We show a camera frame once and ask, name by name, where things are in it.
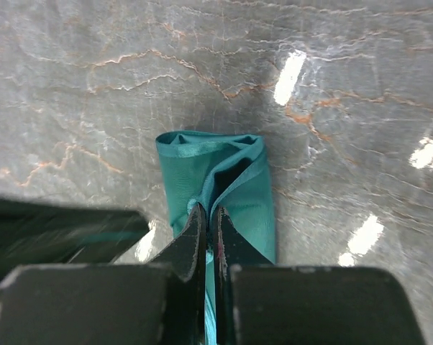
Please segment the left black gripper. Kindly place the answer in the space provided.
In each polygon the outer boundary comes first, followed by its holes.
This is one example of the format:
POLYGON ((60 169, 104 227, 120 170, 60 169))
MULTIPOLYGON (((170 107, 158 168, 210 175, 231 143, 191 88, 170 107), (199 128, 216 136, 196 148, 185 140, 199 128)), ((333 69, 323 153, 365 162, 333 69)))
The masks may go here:
POLYGON ((0 282, 19 265, 114 262, 149 230, 137 210, 0 197, 0 282))

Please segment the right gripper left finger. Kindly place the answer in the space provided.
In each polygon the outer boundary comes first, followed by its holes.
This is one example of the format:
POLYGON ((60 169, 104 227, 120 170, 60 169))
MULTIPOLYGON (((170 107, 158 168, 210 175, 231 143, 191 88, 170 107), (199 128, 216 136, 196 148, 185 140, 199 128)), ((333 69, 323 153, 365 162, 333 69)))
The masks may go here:
POLYGON ((206 214, 196 204, 181 233, 148 265, 147 343, 204 340, 206 214))

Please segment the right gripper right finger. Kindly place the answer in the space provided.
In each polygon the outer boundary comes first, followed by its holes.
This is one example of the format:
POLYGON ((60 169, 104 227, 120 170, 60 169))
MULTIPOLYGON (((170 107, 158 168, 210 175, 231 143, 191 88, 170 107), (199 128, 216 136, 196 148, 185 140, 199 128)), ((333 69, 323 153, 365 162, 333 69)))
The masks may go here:
POLYGON ((216 309, 216 341, 234 344, 232 288, 229 269, 232 265, 272 265, 234 227, 227 210, 217 207, 211 221, 214 244, 214 283, 216 309))

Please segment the teal satin napkin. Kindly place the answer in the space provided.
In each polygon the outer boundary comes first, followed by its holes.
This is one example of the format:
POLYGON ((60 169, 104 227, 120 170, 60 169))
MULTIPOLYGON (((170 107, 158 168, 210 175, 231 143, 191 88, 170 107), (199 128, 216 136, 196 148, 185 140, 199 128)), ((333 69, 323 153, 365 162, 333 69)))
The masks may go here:
POLYGON ((155 143, 174 236, 197 203, 208 221, 221 206, 235 229, 267 260, 276 261, 274 202, 263 137, 176 131, 159 135, 155 143))

